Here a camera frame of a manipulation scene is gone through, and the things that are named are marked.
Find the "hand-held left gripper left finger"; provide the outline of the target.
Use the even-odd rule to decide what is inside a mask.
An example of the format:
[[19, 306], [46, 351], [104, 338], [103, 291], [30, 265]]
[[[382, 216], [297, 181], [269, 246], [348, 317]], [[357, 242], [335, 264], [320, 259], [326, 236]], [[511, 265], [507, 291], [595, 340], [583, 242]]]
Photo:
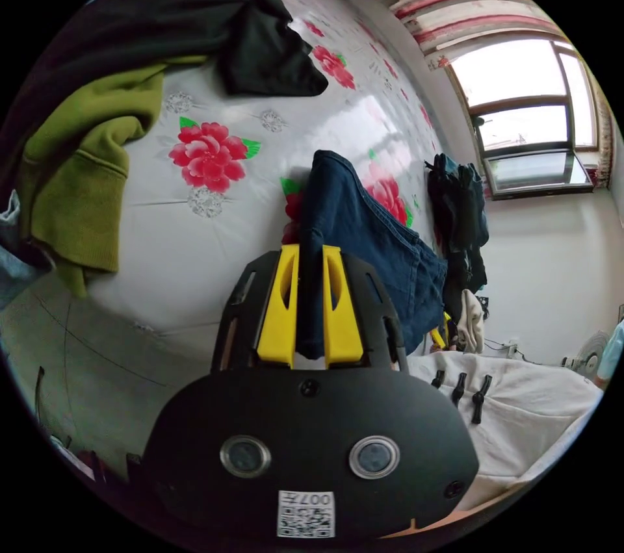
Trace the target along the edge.
[[281, 247], [257, 345], [261, 362], [293, 362], [296, 350], [299, 245]]

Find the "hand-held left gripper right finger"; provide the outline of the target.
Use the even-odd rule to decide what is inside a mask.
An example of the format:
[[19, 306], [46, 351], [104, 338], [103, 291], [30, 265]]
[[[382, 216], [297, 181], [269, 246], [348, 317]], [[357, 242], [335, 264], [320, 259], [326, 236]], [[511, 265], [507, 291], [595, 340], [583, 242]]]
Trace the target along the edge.
[[322, 314], [327, 366], [355, 365], [363, 345], [340, 248], [322, 247]]

